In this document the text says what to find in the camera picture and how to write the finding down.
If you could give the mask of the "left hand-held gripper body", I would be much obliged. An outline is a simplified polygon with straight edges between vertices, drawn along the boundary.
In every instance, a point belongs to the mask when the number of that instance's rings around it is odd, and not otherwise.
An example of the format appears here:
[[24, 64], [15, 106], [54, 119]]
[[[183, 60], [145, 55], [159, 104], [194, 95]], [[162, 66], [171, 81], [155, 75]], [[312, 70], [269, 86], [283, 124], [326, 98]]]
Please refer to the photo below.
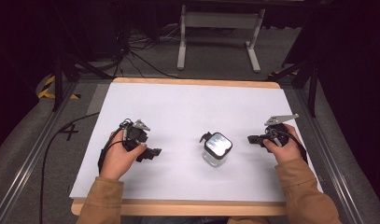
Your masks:
[[147, 131], [150, 128], [141, 119], [136, 121], [126, 119], [120, 124], [120, 128], [123, 130], [122, 144], [127, 151], [135, 149], [148, 140]]

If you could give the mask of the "black tape floor mark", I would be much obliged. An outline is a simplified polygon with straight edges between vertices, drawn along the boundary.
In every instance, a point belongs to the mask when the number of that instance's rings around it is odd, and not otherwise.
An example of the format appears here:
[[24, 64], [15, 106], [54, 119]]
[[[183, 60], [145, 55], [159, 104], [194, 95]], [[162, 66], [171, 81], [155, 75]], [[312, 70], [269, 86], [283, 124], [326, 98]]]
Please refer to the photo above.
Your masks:
[[75, 123], [69, 123], [61, 128], [59, 133], [63, 133], [66, 135], [66, 140], [70, 141], [72, 138], [72, 135], [75, 133], [78, 133], [78, 130], [76, 129]]

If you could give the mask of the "yellow black hazard tape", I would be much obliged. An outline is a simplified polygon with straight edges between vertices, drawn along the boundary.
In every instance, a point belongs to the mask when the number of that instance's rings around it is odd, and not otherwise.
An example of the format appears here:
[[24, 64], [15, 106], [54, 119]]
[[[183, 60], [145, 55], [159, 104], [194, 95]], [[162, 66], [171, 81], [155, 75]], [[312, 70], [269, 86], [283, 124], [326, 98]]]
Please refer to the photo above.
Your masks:
[[[55, 76], [51, 75], [45, 82], [43, 88], [41, 89], [40, 93], [38, 94], [38, 98], [50, 98], [55, 99], [55, 94], [49, 92], [49, 88], [52, 86], [53, 82], [55, 81]], [[72, 94], [70, 99], [73, 100], [79, 100], [81, 98], [81, 94]]]

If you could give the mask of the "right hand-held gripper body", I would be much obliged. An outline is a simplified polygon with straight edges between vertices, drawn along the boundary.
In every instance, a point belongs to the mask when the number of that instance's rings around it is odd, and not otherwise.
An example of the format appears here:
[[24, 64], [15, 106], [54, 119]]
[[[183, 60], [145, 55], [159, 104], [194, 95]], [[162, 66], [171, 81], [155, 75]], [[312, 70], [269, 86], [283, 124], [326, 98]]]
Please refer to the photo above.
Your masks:
[[284, 146], [289, 141], [289, 132], [285, 122], [298, 117], [298, 114], [271, 116], [264, 122], [267, 138], [278, 147]]

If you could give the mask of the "clear glass jar black lid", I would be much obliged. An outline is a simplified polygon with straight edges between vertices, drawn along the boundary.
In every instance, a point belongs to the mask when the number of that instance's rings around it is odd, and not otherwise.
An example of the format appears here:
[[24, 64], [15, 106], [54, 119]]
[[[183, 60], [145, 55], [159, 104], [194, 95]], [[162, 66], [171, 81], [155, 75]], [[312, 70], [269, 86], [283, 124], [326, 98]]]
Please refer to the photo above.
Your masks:
[[212, 167], [219, 167], [228, 158], [232, 149], [232, 141], [222, 133], [205, 133], [200, 141], [204, 141], [204, 160]]

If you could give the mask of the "white table cover sheet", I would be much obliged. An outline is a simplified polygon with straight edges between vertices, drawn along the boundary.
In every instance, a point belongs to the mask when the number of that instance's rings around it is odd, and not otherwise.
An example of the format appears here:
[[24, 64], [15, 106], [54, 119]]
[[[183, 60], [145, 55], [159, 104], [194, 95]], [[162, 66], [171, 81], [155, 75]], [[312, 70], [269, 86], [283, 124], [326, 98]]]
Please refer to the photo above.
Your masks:
[[[104, 100], [71, 198], [87, 195], [109, 135], [125, 119], [149, 128], [147, 144], [162, 152], [136, 162], [123, 176], [126, 199], [282, 202], [274, 156], [249, 144], [271, 116], [291, 114], [281, 89], [113, 83]], [[205, 133], [232, 141], [227, 160], [212, 167], [204, 158]]]

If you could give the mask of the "aluminium floor rail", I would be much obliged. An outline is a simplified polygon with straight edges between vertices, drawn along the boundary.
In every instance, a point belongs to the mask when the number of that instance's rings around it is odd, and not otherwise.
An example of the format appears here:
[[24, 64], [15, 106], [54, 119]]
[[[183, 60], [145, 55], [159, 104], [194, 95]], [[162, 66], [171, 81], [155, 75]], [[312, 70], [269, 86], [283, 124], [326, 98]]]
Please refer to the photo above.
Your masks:
[[52, 100], [42, 100], [17, 125], [0, 147], [0, 224], [4, 224], [44, 152], [52, 129], [77, 83], [63, 86], [63, 100], [53, 111]]
[[305, 110], [304, 116], [306, 117], [307, 122], [310, 124], [313, 132], [316, 135], [317, 143], [321, 147], [321, 150], [319, 152], [320, 157], [322, 158], [326, 166], [326, 169], [329, 172], [331, 182], [339, 197], [341, 205], [345, 210], [345, 214], [348, 218], [349, 224], [365, 224], [357, 206], [355, 205], [353, 197], [349, 192], [348, 185], [345, 181], [345, 177], [331, 154], [327, 140], [322, 130], [320, 129], [317, 119], [313, 118], [310, 112], [308, 111], [307, 99], [305, 97], [305, 94], [300, 90], [295, 90], [294, 92], [300, 102], [302, 109]]

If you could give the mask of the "black tripod stand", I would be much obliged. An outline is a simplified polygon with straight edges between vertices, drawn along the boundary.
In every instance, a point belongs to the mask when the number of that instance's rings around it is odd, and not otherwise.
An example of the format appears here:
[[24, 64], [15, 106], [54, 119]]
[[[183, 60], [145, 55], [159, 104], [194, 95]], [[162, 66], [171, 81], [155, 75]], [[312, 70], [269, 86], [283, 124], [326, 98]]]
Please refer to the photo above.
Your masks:
[[80, 75], [76, 68], [79, 64], [85, 70], [94, 73], [101, 79], [113, 79], [112, 76], [106, 74], [101, 69], [85, 62], [78, 57], [62, 51], [58, 54], [53, 66], [53, 75], [55, 77], [55, 99], [53, 111], [57, 111], [63, 104], [63, 78], [66, 77], [69, 83], [77, 83]]
[[314, 118], [316, 116], [315, 105], [318, 77], [317, 65], [314, 62], [304, 61], [294, 64], [280, 72], [273, 72], [266, 78], [266, 81], [276, 82], [278, 79], [286, 77], [294, 72], [297, 73], [295, 78], [291, 81], [291, 86], [294, 89], [302, 89], [306, 83], [309, 83], [307, 108], [310, 115]]

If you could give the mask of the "person's right hand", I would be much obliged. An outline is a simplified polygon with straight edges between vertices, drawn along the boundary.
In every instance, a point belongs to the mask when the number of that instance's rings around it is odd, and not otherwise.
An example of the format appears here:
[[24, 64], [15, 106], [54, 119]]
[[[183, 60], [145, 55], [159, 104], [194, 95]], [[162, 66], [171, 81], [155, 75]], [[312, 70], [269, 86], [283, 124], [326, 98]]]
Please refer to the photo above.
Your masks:
[[276, 144], [268, 139], [263, 140], [263, 144], [274, 154], [274, 157], [278, 164], [286, 161], [300, 159], [302, 157], [299, 145], [301, 141], [298, 138], [296, 130], [291, 125], [286, 124], [289, 134], [291, 134], [295, 140], [289, 139], [289, 141], [283, 146], [278, 147]]

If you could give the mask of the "white metal stand frame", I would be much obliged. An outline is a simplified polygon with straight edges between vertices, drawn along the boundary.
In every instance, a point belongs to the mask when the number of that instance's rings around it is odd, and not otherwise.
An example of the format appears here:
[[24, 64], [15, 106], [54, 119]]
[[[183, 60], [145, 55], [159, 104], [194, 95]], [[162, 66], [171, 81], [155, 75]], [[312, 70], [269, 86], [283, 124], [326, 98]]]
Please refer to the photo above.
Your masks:
[[186, 29], [191, 28], [228, 28], [248, 29], [253, 31], [252, 37], [245, 43], [247, 54], [255, 73], [260, 72], [255, 45], [264, 19], [265, 10], [260, 9], [254, 14], [222, 13], [222, 12], [192, 12], [187, 7], [181, 7], [180, 15], [180, 44], [178, 49], [176, 68], [183, 70], [186, 60]]

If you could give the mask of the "person's left hand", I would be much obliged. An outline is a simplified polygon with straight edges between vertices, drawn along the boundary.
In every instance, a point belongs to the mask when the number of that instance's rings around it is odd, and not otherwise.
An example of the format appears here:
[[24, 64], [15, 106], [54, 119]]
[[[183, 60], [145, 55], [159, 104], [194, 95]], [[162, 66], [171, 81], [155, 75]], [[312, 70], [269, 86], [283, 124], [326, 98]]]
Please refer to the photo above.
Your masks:
[[106, 153], [102, 170], [99, 174], [102, 178], [119, 180], [132, 166], [138, 156], [147, 148], [141, 144], [131, 151], [127, 151], [123, 145], [123, 131], [119, 131], [112, 139]]

